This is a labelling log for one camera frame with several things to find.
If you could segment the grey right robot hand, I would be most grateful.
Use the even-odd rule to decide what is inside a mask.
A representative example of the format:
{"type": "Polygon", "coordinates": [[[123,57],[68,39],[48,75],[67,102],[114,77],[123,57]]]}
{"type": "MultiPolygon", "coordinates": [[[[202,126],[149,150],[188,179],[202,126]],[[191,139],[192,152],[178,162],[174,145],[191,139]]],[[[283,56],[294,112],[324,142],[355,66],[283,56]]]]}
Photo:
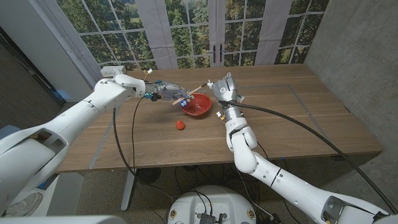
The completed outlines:
{"type": "Polygon", "coordinates": [[[215,82],[212,89],[218,104],[222,107],[225,121],[243,117],[240,109],[236,106],[238,103],[238,86],[233,80],[231,72],[215,82]]]}

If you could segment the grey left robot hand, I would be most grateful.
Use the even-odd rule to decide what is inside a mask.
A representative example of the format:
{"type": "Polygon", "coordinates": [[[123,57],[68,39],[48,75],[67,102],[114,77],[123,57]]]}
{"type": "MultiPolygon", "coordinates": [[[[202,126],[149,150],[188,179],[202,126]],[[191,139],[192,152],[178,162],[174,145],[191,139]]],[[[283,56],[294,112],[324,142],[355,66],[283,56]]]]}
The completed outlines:
{"type": "Polygon", "coordinates": [[[187,105],[195,97],[176,83],[146,83],[145,97],[152,101],[179,101],[182,106],[187,105]]]}

